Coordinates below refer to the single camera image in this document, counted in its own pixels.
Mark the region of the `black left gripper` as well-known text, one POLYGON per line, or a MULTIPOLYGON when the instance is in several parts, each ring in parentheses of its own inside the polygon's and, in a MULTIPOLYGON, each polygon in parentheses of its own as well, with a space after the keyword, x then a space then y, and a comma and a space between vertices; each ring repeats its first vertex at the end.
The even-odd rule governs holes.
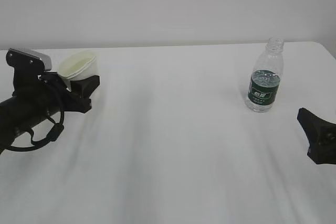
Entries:
POLYGON ((36 111, 40 115, 91 110, 90 96, 100 85, 100 77, 94 75, 83 80, 71 81, 67 88, 57 72, 44 72, 38 77, 39 87, 50 87, 52 93, 36 93, 36 111))

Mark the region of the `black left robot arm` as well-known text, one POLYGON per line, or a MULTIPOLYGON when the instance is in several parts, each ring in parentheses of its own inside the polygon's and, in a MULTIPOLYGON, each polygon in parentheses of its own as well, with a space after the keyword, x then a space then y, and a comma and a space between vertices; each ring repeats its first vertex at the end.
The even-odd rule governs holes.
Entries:
POLYGON ((64 130, 66 112, 91 110, 90 96, 99 85, 98 75, 71 81, 68 90, 56 72, 32 78, 14 73, 12 97, 1 102, 1 151, 30 152, 56 141, 64 130), (53 126, 43 139, 31 139, 27 147, 13 145, 15 138, 24 133, 34 136, 33 127, 45 120, 53 126))

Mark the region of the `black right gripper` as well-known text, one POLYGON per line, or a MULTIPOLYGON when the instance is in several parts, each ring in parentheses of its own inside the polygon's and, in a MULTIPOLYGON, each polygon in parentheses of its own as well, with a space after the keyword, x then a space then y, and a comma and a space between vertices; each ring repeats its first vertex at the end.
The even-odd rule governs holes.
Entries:
POLYGON ((299 109, 297 120, 309 141, 308 157, 317 165, 335 165, 335 124, 306 108, 299 109))

